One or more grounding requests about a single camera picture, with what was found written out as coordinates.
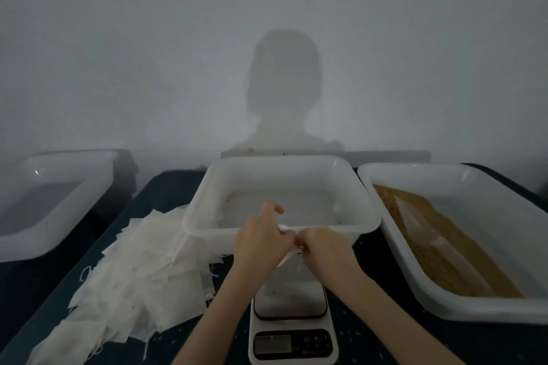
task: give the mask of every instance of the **pile of tea bags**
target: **pile of tea bags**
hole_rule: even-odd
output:
[[[209,264],[222,259],[182,229],[184,212],[153,210],[131,219],[97,265],[87,268],[68,305],[73,310],[34,347],[27,365],[83,364],[105,342],[147,342],[204,313],[215,293]]]

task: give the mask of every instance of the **digital kitchen scale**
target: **digital kitchen scale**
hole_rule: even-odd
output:
[[[275,273],[251,301],[248,355],[253,365],[333,365],[339,346],[323,285],[294,260]]]

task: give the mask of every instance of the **forearm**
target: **forearm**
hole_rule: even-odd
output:
[[[253,296],[255,291],[246,284],[245,277],[231,269],[172,365],[222,364],[236,327]]]
[[[462,365],[462,361],[413,320],[365,274],[339,298],[377,335],[401,365]]]

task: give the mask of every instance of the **dark blue table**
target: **dark blue table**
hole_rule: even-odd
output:
[[[130,218],[142,218],[153,209],[167,212],[189,203],[203,175],[204,172],[171,171],[151,180],[4,349],[0,354],[0,365],[24,364],[31,349],[66,317],[66,306],[78,288],[81,271],[86,266],[97,263],[101,258],[101,251],[116,239],[116,234],[127,226]],[[518,193],[524,191],[506,178],[500,177],[498,180],[509,187],[517,188]],[[416,301],[380,230],[362,235],[355,243],[354,251],[362,269],[407,313],[467,364],[548,363],[548,326],[465,323],[440,319],[425,312]],[[217,288],[231,264],[232,258],[226,257],[224,264],[215,265],[214,272],[219,275],[215,279]],[[340,363],[396,363],[376,336],[351,311],[332,294],[328,298],[337,332]],[[197,322],[198,318],[190,320],[153,337],[144,362],[144,343],[129,339],[125,344],[107,343],[103,351],[92,357],[87,364],[168,365]],[[249,309],[236,330],[226,359],[227,364],[248,363],[248,328]]]

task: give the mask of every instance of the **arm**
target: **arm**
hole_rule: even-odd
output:
[[[367,277],[343,236],[327,227],[303,230],[295,239],[305,264],[377,335],[401,365],[463,362],[414,321]]]
[[[283,208],[265,203],[261,215],[249,218],[237,233],[234,264],[172,365],[224,362],[243,312],[293,246],[295,233],[280,233],[274,212],[282,214]]]

